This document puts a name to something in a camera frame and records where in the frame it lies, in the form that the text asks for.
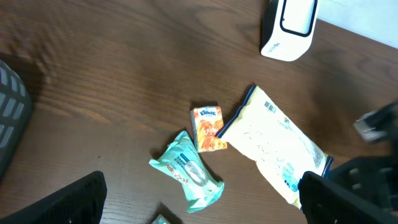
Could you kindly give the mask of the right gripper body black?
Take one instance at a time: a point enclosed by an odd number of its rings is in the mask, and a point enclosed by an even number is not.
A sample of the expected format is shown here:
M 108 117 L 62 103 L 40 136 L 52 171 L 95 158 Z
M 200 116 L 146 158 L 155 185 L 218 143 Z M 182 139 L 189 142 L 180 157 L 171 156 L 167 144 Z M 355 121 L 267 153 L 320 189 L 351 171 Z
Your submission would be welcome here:
M 366 122 L 387 134 L 379 141 L 391 143 L 389 156 L 357 157 L 329 171 L 327 178 L 386 212 L 397 211 L 397 102 L 375 111 Z

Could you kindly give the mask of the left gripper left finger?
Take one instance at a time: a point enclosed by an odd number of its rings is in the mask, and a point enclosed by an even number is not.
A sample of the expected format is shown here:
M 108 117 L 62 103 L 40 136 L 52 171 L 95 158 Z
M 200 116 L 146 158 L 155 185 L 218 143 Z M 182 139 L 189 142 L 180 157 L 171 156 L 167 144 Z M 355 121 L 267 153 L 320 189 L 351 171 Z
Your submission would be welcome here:
M 99 224 L 107 196 L 104 174 L 94 171 L 1 219 L 3 224 Z

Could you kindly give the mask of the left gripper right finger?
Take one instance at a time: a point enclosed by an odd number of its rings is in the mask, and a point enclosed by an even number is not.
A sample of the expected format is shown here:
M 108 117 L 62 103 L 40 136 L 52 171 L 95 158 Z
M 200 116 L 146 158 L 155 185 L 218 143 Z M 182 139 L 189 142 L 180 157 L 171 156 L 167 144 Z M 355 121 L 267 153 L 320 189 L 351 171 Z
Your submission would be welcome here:
M 314 172 L 303 174 L 298 191 L 308 224 L 397 224 L 396 216 Z

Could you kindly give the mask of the green Kleenex tissue packet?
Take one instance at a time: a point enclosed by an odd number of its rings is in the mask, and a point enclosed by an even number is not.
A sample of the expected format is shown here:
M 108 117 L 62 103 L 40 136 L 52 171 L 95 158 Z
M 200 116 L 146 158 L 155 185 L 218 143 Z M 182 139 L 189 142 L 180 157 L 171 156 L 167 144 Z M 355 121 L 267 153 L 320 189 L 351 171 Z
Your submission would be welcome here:
M 151 224 L 170 224 L 170 222 L 161 214 L 159 214 Z

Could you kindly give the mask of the large yellow snack bag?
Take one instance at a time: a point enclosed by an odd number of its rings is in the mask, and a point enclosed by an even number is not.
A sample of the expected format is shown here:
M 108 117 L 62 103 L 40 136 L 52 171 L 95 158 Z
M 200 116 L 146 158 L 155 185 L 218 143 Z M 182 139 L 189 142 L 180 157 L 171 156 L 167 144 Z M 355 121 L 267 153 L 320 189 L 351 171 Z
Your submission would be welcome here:
M 333 162 L 257 85 L 250 87 L 216 136 L 253 160 L 268 183 L 297 208 L 302 206 L 299 181 L 303 174 L 312 171 L 324 177 Z

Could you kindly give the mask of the teal wet-wipe packet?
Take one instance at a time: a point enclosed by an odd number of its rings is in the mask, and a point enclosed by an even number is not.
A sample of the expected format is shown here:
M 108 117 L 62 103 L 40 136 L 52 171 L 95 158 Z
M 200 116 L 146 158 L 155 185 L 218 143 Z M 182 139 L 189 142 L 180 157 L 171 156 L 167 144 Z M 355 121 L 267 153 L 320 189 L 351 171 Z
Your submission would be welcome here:
M 186 131 L 181 131 L 165 152 L 149 164 L 181 183 L 188 213 L 203 210 L 223 193 L 224 182 L 216 181 L 208 172 Z

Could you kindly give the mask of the orange tissue packet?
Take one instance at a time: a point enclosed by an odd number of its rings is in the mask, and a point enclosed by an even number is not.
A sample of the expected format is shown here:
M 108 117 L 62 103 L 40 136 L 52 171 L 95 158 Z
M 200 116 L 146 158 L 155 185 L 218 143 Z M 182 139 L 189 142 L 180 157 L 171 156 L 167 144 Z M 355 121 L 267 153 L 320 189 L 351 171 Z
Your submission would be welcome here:
M 223 116 L 219 106 L 194 108 L 191 110 L 190 114 L 194 143 L 199 153 L 228 148 L 226 142 L 216 137 L 216 133 L 224 126 Z

